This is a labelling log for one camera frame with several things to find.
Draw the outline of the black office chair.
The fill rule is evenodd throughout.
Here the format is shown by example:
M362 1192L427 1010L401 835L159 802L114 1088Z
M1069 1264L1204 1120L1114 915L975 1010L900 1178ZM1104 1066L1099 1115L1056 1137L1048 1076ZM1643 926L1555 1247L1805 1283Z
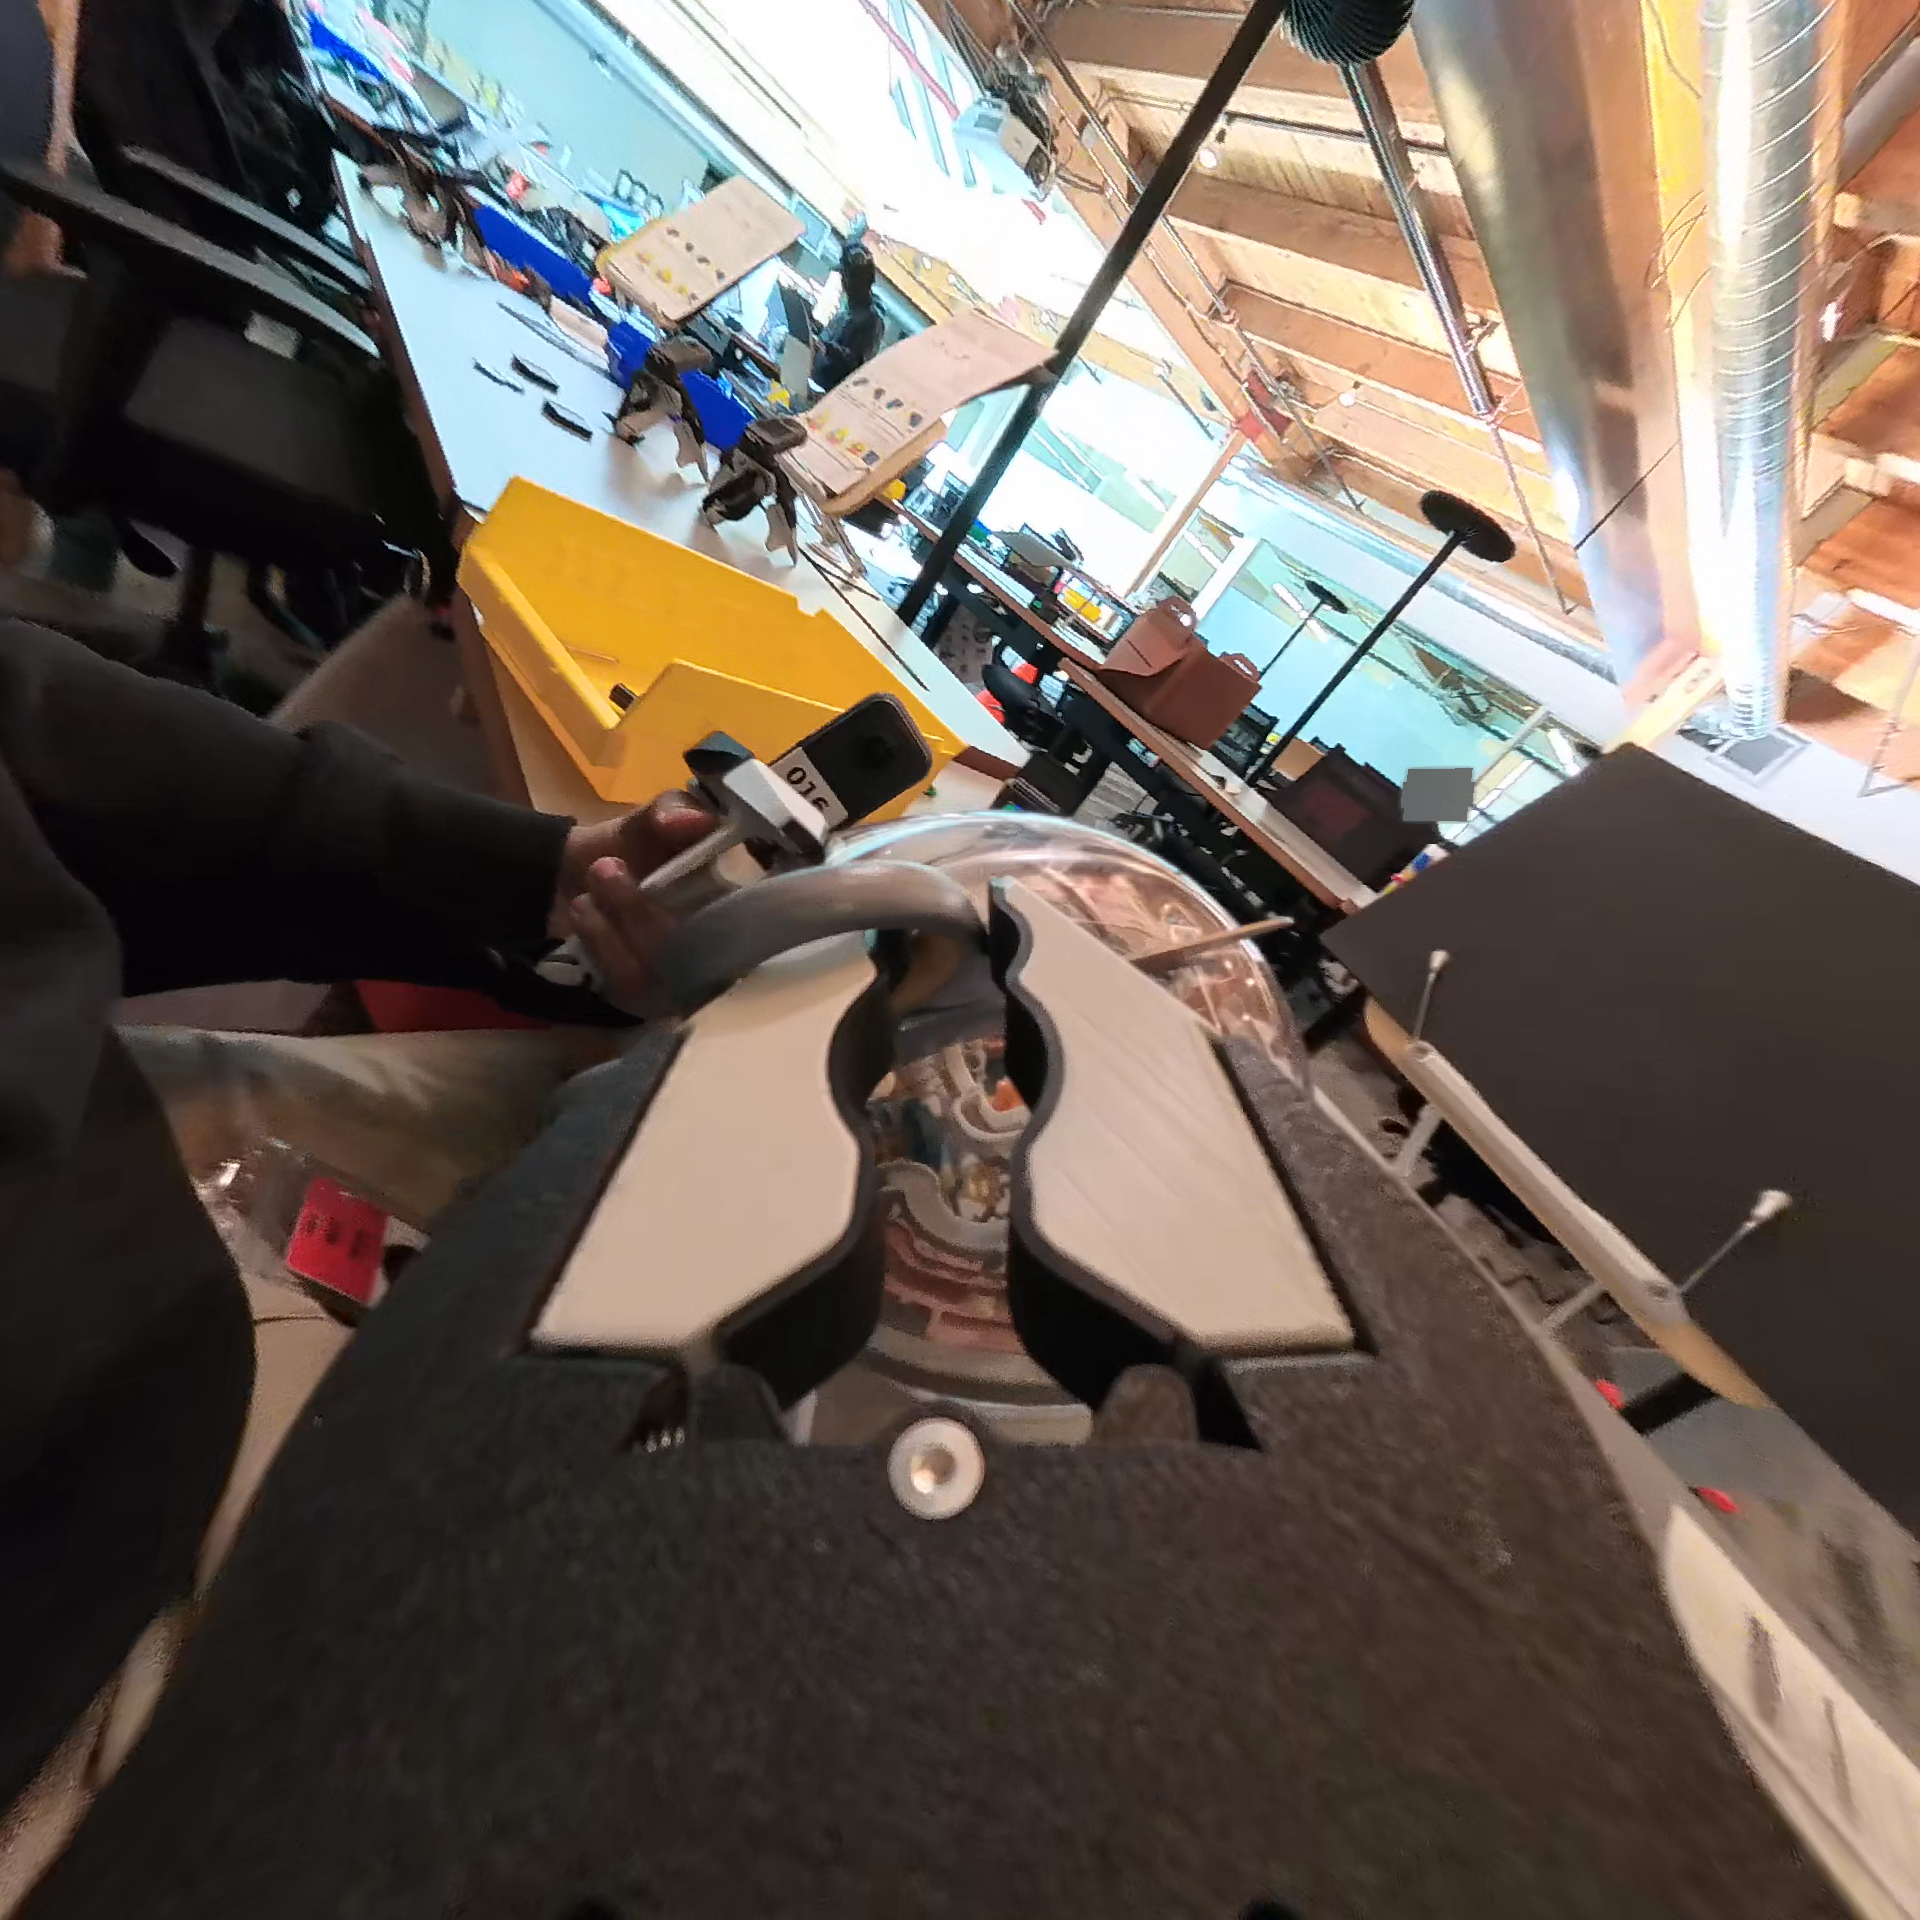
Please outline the black office chair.
M421 447L364 329L265 266L42 162L4 194L82 270L4 280L3 455L53 520L106 513L185 547L180 603L143 670L217 681L212 563L416 580L444 610L457 555Z

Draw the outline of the grey orange scissors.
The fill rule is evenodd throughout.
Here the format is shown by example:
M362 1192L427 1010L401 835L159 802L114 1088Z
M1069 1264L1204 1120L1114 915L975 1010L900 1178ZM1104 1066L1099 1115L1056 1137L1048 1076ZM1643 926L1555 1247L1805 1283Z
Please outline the grey orange scissors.
M664 1009L691 1018L780 956L867 934L936 936L961 951L987 945L987 921L946 871L900 860L789 871L713 898L673 928L656 956Z

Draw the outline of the black backdrop board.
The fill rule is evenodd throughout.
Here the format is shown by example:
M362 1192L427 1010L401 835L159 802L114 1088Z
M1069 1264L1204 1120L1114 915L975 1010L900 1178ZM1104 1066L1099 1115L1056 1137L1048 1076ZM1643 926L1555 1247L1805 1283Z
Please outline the black backdrop board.
M1916 1531L1914 881L1618 751L1324 946Z

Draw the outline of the large yellow plastic bin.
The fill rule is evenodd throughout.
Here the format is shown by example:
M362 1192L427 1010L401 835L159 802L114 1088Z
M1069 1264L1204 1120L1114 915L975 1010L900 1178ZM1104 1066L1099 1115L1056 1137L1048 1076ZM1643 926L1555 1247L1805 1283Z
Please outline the large yellow plastic bin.
M776 764L873 694L907 708L945 769L1009 762L993 714L873 593L728 539L679 544L514 478L464 544L460 585L496 672L591 792L641 802L683 752L731 736Z

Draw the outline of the clear plastic maze ball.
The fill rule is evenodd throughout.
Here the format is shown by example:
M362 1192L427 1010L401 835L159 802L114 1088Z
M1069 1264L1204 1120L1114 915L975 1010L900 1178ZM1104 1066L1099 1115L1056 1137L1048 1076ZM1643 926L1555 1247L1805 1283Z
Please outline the clear plastic maze ball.
M873 823L827 863L904 863L955 881L979 912L1018 881L1178 1000L1220 1041L1293 1081L1308 1055L1274 967L1195 881L1107 825L995 809ZM961 1401L1012 1438L1076 1442L1088 1411L1025 1351L1007 1302L1010 1176L1027 1107L1004 1066L993 971L968 958L896 1018L896 1066L868 1107L877 1147L880 1321L823 1390L819 1435Z

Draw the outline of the white folding stand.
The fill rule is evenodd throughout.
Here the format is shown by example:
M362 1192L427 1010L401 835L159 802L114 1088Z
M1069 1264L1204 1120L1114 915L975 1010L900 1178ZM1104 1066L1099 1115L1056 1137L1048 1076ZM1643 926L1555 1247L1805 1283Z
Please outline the white folding stand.
M1413 1164L1441 1127L1451 1130L1475 1156L1540 1218L1547 1235L1585 1274L1583 1292L1547 1311L1546 1338L1559 1338L1599 1302L1612 1302L1625 1319L1661 1351L1691 1390L1665 1388L1624 1404L1624 1418L1641 1434L1683 1418L1698 1395L1741 1408L1773 1408L1761 1383L1691 1318L1687 1292L1720 1263L1783 1218L1791 1195L1764 1190L1738 1227L1684 1281L1669 1281L1615 1220L1585 1203L1488 1105L1473 1081L1428 1043L1427 1024L1449 951L1431 948L1413 1024L1401 1024L1379 1001L1368 1007L1365 1024L1386 1060L1423 1098L1419 1118L1394 1160L1408 1180Z

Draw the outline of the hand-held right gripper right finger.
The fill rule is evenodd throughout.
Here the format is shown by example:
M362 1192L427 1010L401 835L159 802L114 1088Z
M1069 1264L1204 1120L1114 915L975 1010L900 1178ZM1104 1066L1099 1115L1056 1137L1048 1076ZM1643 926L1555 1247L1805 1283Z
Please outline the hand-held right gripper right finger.
M989 960L1027 1105L1007 1289L1028 1359L1088 1407L1137 1370L1240 1407L1241 1364L1355 1360L1346 1284L1263 1111L1290 1076L1027 883L993 888Z

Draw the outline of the cardboard sign board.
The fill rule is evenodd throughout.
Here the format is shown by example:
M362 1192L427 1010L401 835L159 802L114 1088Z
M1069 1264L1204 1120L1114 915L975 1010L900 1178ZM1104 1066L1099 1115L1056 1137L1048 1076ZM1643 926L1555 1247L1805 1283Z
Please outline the cardboard sign board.
M787 458L797 486L826 508L864 504L899 478L951 416L1020 385L1050 360L1044 344L987 306L971 306L880 350L803 416L807 436Z
M679 329L803 233L792 207L749 176L731 176L601 250L595 275L649 326Z

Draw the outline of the clear bag red label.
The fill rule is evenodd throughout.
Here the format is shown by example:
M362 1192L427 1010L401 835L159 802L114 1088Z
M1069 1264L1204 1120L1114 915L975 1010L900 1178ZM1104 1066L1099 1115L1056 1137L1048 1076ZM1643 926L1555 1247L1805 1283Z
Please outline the clear bag red label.
M348 1327L378 1307L393 1217L330 1164L269 1138L210 1176L205 1208L248 1281Z

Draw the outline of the black floor lamp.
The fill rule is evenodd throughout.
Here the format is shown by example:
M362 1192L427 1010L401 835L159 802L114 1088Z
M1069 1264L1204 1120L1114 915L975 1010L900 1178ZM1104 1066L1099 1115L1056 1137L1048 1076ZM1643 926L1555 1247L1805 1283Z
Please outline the black floor lamp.
M1410 603L1433 583L1433 578L1465 551L1477 560L1503 568L1514 560L1515 543L1500 520L1473 506L1463 496L1443 489L1428 489L1419 502L1423 516L1443 537L1427 566L1408 580L1399 596L1379 616L1369 632L1353 644L1346 660L1328 678L1328 681L1309 697L1308 706L1299 712L1283 732L1274 735L1263 754L1247 774L1249 786L1258 786L1279 770L1279 762L1292 744L1308 732L1309 723L1335 699L1344 684L1360 670L1376 652L1379 642L1394 632Z

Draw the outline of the printed paper sheet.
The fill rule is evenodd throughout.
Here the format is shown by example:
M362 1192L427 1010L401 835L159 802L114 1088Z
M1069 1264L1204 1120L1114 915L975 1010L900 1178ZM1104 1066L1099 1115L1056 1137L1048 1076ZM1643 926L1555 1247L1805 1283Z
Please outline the printed paper sheet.
M1669 1506L1658 1559L1674 1626L1769 1803L1852 1916L1916 1918L1916 1727L1890 1671L1844 1651L1696 1495Z

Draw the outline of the spiral metal duct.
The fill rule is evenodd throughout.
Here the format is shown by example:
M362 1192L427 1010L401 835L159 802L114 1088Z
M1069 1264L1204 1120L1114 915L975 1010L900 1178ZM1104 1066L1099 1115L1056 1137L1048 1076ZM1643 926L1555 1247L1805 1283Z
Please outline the spiral metal duct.
M1786 720L1795 537L1817 362L1817 268L1840 144L1835 4L1711 2L1703 194L1683 450L1690 563L1723 723Z

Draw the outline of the blue plastic bin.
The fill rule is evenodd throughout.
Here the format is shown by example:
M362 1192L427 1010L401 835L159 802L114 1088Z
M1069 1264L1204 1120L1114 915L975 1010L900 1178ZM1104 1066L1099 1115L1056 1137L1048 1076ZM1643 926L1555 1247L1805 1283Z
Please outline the blue plastic bin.
M479 200L468 207L483 247L508 270L540 280L555 298L593 311L593 275L537 230Z
M637 371L637 364L645 350L664 336L655 336L647 327L641 327L634 321L618 321L609 327L609 374L613 376L616 385L619 387L619 400ZM706 376L691 376L689 377L689 394L699 403L699 411L705 418L706 432L706 452L729 452L731 447L740 440L744 430L753 423L749 410L731 394L722 377L713 371Z

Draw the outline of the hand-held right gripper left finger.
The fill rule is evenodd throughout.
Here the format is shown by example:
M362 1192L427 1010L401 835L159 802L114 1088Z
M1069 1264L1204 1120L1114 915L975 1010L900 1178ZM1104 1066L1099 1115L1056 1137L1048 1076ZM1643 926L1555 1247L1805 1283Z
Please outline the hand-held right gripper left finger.
M892 1058L868 948L797 948L703 1009L560 1264L536 1351L735 1364L805 1401L877 1327L868 1102Z

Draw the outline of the person's left hand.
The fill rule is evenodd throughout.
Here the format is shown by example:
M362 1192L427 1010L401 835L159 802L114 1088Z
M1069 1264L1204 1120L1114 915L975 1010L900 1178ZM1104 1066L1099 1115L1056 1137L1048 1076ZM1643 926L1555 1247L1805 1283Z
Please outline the person's left hand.
M597 992L621 1015L658 1018L666 1009L656 956L675 915L641 883L703 843L717 817L673 792L605 823L568 830L548 931L580 946Z

